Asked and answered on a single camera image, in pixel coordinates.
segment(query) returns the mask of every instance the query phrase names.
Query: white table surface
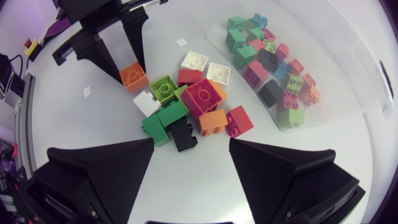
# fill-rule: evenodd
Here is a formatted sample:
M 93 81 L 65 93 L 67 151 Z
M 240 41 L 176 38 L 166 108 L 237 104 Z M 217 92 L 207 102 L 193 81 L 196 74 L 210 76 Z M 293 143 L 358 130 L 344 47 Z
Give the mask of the white table surface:
M 232 67 L 205 38 L 207 16 L 213 14 L 206 9 L 212 3 L 174 0 L 146 8 L 150 19 L 142 31 L 150 82 L 165 74 L 177 79 L 188 51 L 207 55 L 210 62 Z M 74 53 L 60 67 L 53 60 L 54 50 L 79 29 L 80 25 L 75 24 L 46 45 L 28 70 L 36 77 L 32 132 L 37 167 L 48 161 L 49 147 L 79 149 L 147 137 L 141 131 L 145 117 L 132 102 L 137 93 L 129 94 L 90 61 L 78 62 Z M 100 36 L 119 69 L 136 60 L 120 22 Z M 180 47 L 176 40 L 181 38 L 188 44 Z M 88 86 L 91 95 L 85 98 L 83 90 Z M 372 150 L 363 115 L 282 133 L 234 68 L 226 92 L 229 97 L 223 108 L 229 111 L 243 105 L 254 124 L 254 128 L 239 139 L 308 151 L 334 149 L 335 163 L 359 179 L 366 191 L 345 221 L 361 222 L 372 181 Z M 178 153 L 173 141 L 155 148 L 129 223 L 148 220 L 254 223 L 228 152 L 229 136 L 221 133 L 204 138 L 198 133 L 196 121 L 190 122 L 194 125 L 193 135 L 198 138 L 198 146 L 183 153 Z

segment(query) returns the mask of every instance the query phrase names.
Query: green lego brick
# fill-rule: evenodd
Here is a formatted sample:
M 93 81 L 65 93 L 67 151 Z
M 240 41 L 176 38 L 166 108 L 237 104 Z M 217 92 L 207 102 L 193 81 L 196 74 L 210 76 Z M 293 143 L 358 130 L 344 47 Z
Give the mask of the green lego brick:
M 181 102 L 181 104 L 185 108 L 185 110 L 189 113 L 189 109 L 187 108 L 187 106 L 185 106 L 185 103 L 182 101 L 182 98 L 181 98 L 181 94 L 186 88 L 188 88 L 187 85 L 181 86 L 180 88 L 178 88 L 177 90 L 174 91 L 174 95 Z
M 282 88 L 293 94 L 299 95 L 301 87 L 303 86 L 303 79 L 291 73 L 286 73 L 282 82 Z
M 246 21 L 240 16 L 231 17 L 228 19 L 227 30 L 238 29 L 242 32 L 244 30 L 245 23 Z
M 163 127 L 167 127 L 174 121 L 187 115 L 187 111 L 182 106 L 181 102 L 171 102 L 166 108 L 161 108 L 157 113 L 159 121 L 162 123 Z
M 276 52 L 276 44 L 272 43 L 271 41 L 269 41 L 267 39 L 264 40 L 263 42 L 266 45 L 266 47 L 264 47 L 264 49 L 268 50 L 269 52 L 271 52 L 273 54 Z
M 231 53 L 235 53 L 236 49 L 243 47 L 244 38 L 243 35 L 237 29 L 230 29 L 226 36 L 226 45 Z
M 149 116 L 148 118 L 142 120 L 141 129 L 149 137 L 154 139 L 155 146 L 160 147 L 170 141 L 169 136 L 164 130 L 162 123 L 156 114 Z
M 278 114 L 277 123 L 281 128 L 298 128 L 304 123 L 304 113 L 295 109 L 285 109 Z
M 154 83 L 151 83 L 149 88 L 162 106 L 167 106 L 171 101 L 176 99 L 174 91 L 178 89 L 178 87 L 170 78 L 170 75 L 165 75 Z
M 264 40 L 264 31 L 262 31 L 258 27 L 254 28 L 254 29 L 251 29 L 249 31 L 248 37 L 246 38 L 246 42 L 252 41 L 254 39 Z
M 249 65 L 253 60 L 257 51 L 252 46 L 245 46 L 236 50 L 233 63 L 237 69 L 242 69 Z

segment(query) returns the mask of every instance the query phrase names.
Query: pile of lego bricks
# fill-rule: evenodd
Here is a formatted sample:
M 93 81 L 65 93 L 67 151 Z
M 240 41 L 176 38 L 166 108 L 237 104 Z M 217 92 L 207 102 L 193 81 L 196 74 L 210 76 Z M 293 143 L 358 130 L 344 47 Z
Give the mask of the pile of lego bricks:
M 149 85 L 152 93 L 142 91 L 133 102 L 147 117 L 142 120 L 142 131 L 157 147 L 171 141 L 171 132 L 179 152 L 194 148 L 198 141 L 192 136 L 192 125 L 187 122 L 189 116 L 198 121 L 202 136 L 226 130 L 235 138 L 253 128 L 242 106 L 228 113 L 222 109 L 228 97 L 224 90 L 231 68 L 210 63 L 203 77 L 207 61 L 208 57 L 189 52 L 181 64 L 177 84 L 170 75 L 149 83 L 138 62 L 120 71 L 123 85 L 130 93 Z
M 268 108 L 277 107 L 274 119 L 279 128 L 298 128 L 304 123 L 303 110 L 318 103 L 321 95 L 314 79 L 302 74 L 304 67 L 296 58 L 285 62 L 289 47 L 283 42 L 278 47 L 274 44 L 276 37 L 266 29 L 267 22 L 260 14 L 248 20 L 231 17 L 225 42 L 234 54 L 233 65 L 254 90 L 259 89 L 262 102 Z

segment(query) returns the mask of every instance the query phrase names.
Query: white lego brick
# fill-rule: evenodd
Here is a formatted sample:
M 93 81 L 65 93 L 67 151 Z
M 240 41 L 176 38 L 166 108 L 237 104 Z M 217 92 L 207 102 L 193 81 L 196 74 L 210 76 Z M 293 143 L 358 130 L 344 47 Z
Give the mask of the white lego brick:
M 194 52 L 188 52 L 187 56 L 181 64 L 181 68 L 189 70 L 199 70 L 203 72 L 205 71 L 208 59 L 209 58 L 204 55 L 196 54 Z
M 142 91 L 137 97 L 135 97 L 133 102 L 147 117 L 156 113 L 161 107 L 160 102 L 155 100 L 151 93 L 146 93 L 145 91 Z
M 218 65 L 216 63 L 210 63 L 209 69 L 207 70 L 206 78 L 213 80 L 222 89 L 225 89 L 228 86 L 230 73 L 231 68 L 223 65 Z

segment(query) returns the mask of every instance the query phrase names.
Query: plastic container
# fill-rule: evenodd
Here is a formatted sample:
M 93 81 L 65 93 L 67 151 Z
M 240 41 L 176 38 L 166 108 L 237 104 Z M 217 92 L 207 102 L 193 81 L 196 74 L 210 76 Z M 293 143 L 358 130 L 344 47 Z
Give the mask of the plastic container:
M 260 14 L 266 18 L 266 21 L 261 21 L 267 23 L 265 39 L 268 38 L 275 44 L 272 45 L 268 42 L 267 46 L 271 48 L 268 50 L 274 51 L 275 49 L 272 48 L 278 48 L 281 43 L 285 44 L 289 48 L 289 54 L 284 62 L 289 63 L 296 58 L 304 67 L 304 70 L 296 71 L 300 72 L 299 77 L 303 78 L 308 73 L 316 82 L 315 88 L 320 95 L 318 103 L 308 106 L 300 94 L 298 95 L 298 110 L 302 111 L 304 117 L 304 122 L 301 125 L 294 123 L 281 125 L 281 119 L 300 117 L 296 111 L 290 113 L 285 111 L 281 114 L 283 108 L 281 109 L 281 105 L 278 106 L 278 104 L 283 101 L 283 97 L 279 96 L 278 103 L 271 107 L 268 107 L 262 100 L 265 108 L 282 131 L 323 124 L 381 106 L 385 114 L 391 113 L 392 97 L 379 62 L 374 58 L 359 32 L 331 1 L 248 1 L 241 8 L 241 12 L 234 10 L 233 13 L 225 18 L 221 18 L 220 14 L 220 21 L 207 32 L 207 39 L 234 64 L 241 75 L 245 75 L 248 68 L 247 66 L 242 67 L 240 59 L 236 59 L 237 56 L 234 58 L 234 55 L 251 55 L 253 52 L 251 49 L 245 49 L 244 53 L 236 53 L 239 50 L 231 53 L 226 43 L 227 27 L 231 27 L 231 24 L 228 24 L 228 19 L 241 16 L 252 21 L 259 19 L 258 16 L 254 18 L 255 14 Z M 239 31 L 242 30 L 240 25 L 238 24 L 236 27 Z M 261 35 L 258 30 L 243 30 L 241 34 L 245 40 L 244 48 L 248 45 L 248 40 L 256 40 Z M 263 49 L 258 40 L 252 46 L 254 50 Z M 286 48 L 282 45 L 279 52 L 281 55 L 278 56 L 283 58 L 284 52 L 286 52 Z M 268 72 L 273 70 L 272 65 L 270 65 L 271 68 L 267 66 L 265 68 Z M 289 89 L 286 87 L 288 84 L 284 83 L 283 77 L 280 76 L 281 74 L 269 72 L 268 76 L 258 85 L 253 85 L 250 82 L 248 85 L 253 87 L 253 91 L 259 97 L 261 96 L 260 90 L 271 79 L 275 80 L 282 89 Z

